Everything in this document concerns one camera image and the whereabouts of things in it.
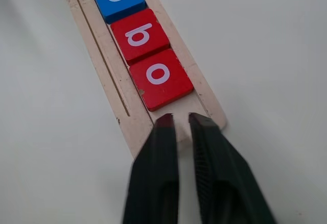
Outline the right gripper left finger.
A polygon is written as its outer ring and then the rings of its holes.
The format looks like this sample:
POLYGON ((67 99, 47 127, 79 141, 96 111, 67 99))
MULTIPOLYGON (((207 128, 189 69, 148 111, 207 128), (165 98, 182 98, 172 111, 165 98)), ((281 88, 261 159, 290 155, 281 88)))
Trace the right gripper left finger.
POLYGON ((131 167, 123 223, 177 223, 179 170, 172 114, 158 118, 131 167))

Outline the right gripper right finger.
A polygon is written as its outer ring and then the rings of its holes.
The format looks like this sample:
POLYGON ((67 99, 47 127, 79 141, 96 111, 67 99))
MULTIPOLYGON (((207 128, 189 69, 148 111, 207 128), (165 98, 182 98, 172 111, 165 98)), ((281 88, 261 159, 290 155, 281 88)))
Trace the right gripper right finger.
POLYGON ((189 114, 202 223, 275 223, 255 177, 219 126, 189 114))

